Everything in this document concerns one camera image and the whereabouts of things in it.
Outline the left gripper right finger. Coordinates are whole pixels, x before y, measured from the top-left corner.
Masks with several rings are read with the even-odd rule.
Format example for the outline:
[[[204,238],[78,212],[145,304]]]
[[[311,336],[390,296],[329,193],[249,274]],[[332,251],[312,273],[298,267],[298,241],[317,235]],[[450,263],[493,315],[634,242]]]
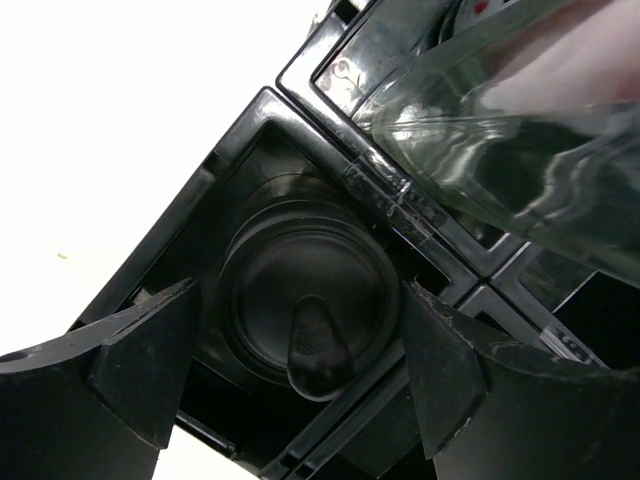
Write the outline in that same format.
[[[639,372],[515,340],[413,284],[402,343],[424,455],[441,479],[635,479]]]

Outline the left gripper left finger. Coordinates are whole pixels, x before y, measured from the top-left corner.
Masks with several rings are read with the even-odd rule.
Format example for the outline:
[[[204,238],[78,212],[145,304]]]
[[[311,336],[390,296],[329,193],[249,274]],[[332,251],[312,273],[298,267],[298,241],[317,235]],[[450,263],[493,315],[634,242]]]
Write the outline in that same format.
[[[141,304],[1,358],[4,479],[150,479],[200,328],[182,280]]]

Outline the clear glass oil bottle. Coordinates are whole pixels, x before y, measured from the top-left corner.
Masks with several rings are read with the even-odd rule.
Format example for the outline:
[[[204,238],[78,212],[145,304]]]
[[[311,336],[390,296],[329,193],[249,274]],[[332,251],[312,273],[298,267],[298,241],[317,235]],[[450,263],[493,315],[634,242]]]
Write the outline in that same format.
[[[457,1],[355,122],[439,203],[639,282],[639,5]]]

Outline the black lid spice shaker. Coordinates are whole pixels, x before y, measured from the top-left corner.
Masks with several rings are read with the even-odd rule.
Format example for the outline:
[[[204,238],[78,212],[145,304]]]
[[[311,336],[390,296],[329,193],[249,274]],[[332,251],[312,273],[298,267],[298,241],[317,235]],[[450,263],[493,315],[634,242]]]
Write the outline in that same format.
[[[391,260],[329,184],[284,174],[252,194],[214,303],[226,345],[249,371],[330,401],[384,351],[398,308]]]

